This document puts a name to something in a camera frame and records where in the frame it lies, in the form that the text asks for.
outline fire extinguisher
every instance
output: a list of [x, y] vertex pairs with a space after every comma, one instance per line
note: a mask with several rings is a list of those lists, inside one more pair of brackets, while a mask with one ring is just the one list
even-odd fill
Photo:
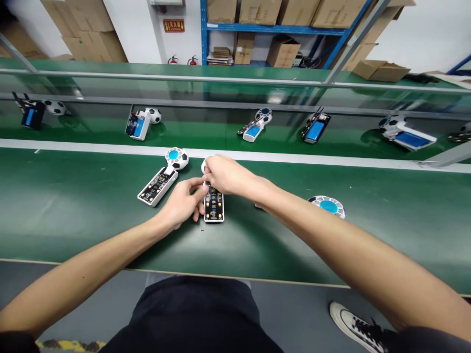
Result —
[[195, 59], [195, 56], [196, 56], [196, 55], [194, 55], [191, 59], [189, 59], [186, 64], [187, 64], [187, 65], [198, 65], [198, 64], [196, 63], [196, 60], [198, 60], [198, 59]]
[[172, 56], [172, 58], [168, 59], [167, 64], [170, 64], [170, 65], [178, 64], [178, 58], [176, 57], [176, 54]]

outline soccer ball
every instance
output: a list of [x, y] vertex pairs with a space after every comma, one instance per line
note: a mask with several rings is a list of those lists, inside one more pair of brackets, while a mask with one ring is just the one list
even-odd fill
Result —
[[257, 113], [255, 114], [255, 119], [261, 118], [260, 120], [257, 120], [257, 124], [259, 126], [265, 126], [269, 122], [271, 122], [271, 119], [273, 118], [272, 111], [269, 108], [263, 108], [259, 109]]
[[50, 112], [52, 115], [60, 116], [67, 113], [67, 108], [62, 102], [44, 100], [43, 103], [46, 105], [46, 109], [48, 110], [48, 112]]
[[173, 147], [167, 151], [165, 155], [167, 164], [172, 166], [175, 170], [183, 169], [188, 164], [188, 154], [184, 149]]
[[471, 123], [464, 124], [460, 128], [460, 132], [471, 132]]
[[397, 124], [406, 121], [407, 118], [404, 115], [389, 115], [379, 122], [378, 128], [384, 137], [392, 140], [401, 132]]
[[157, 108], [146, 108], [145, 112], [151, 116], [151, 124], [158, 124], [162, 120], [162, 114]]

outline white sneaker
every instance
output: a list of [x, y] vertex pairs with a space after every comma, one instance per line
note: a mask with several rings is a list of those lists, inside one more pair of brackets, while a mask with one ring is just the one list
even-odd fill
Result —
[[373, 325], [370, 325], [336, 302], [330, 303], [330, 316], [343, 333], [360, 343], [369, 352], [387, 353], [381, 343], [383, 330], [374, 320]]

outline green workbench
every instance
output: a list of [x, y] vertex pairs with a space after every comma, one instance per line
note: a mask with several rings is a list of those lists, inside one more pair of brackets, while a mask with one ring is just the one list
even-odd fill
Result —
[[[152, 217], [137, 199], [161, 156], [0, 149], [0, 258], [63, 262]], [[201, 175], [191, 158], [179, 178]], [[348, 221], [471, 294], [467, 227], [471, 175], [307, 165], [241, 164], [307, 199], [341, 201]], [[226, 221], [183, 226], [129, 267], [141, 270], [342, 285], [294, 234], [248, 200], [225, 197]]]
[[333, 115], [322, 143], [301, 141], [307, 113], [274, 112], [272, 122], [257, 138], [247, 143], [236, 132], [253, 119], [255, 110], [160, 107], [162, 122], [149, 127], [145, 141], [125, 133], [128, 105], [67, 104], [73, 116], [45, 114], [41, 130], [20, 125], [21, 113], [14, 102], [3, 102], [0, 138], [60, 141], [129, 146], [184, 147], [224, 151], [272, 152], [402, 160], [425, 160], [456, 146], [447, 134], [458, 131], [462, 121], [414, 119], [420, 131], [438, 138], [437, 143], [409, 152], [383, 138], [376, 127], [379, 117]]

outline concrete floor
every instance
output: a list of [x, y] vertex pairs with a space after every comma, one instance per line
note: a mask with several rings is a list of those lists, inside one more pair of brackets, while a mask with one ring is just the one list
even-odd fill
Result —
[[[52, 267], [0, 261], [0, 308]], [[109, 341], [128, 323], [145, 281], [144, 272], [120, 272], [46, 330], [39, 341]], [[287, 353], [366, 352], [335, 326], [328, 312], [330, 301], [342, 303], [367, 321], [372, 317], [379, 325], [391, 328], [372, 305], [350, 289], [259, 281], [251, 284], [263, 329]]]

